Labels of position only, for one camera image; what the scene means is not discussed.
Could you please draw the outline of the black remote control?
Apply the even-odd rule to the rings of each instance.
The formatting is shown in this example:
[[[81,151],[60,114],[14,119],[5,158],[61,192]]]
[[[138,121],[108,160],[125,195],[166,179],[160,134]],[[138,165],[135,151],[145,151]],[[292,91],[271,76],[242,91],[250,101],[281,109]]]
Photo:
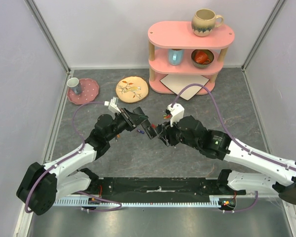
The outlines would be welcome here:
[[[149,139],[153,139],[157,136],[157,132],[148,119],[144,120],[141,123],[141,126],[144,129],[145,133],[148,135]]]

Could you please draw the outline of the green and red batteries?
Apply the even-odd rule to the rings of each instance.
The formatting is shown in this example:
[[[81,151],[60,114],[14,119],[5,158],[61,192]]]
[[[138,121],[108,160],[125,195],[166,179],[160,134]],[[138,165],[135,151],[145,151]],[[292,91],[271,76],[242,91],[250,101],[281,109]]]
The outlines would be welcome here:
[[[171,117],[170,114],[164,114],[164,115],[163,115],[163,118],[164,118],[164,119],[169,119],[170,117]]]

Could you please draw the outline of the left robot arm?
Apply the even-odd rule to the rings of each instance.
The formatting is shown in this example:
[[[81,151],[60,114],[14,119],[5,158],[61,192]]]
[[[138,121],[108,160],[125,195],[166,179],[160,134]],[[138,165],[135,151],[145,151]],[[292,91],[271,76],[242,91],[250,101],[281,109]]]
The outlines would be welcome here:
[[[16,192],[25,204],[25,212],[42,215],[56,200],[69,194],[79,191],[94,194],[98,190],[98,181],[78,169],[103,156],[110,148],[110,141],[118,134],[132,131],[147,120],[140,107],[131,112],[122,108],[114,117],[103,114],[79,147],[52,162],[32,163]]]

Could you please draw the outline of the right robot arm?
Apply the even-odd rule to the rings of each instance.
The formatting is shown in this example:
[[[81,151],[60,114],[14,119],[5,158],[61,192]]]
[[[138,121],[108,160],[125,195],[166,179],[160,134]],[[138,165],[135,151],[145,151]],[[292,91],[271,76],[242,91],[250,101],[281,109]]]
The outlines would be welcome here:
[[[273,190],[279,198],[296,205],[296,160],[276,157],[252,148],[227,133],[207,130],[193,116],[178,123],[169,121],[155,127],[158,138],[167,146],[187,145],[207,158],[225,160],[246,166],[256,173],[244,178],[230,171],[216,182],[217,191],[228,194],[232,190]]]

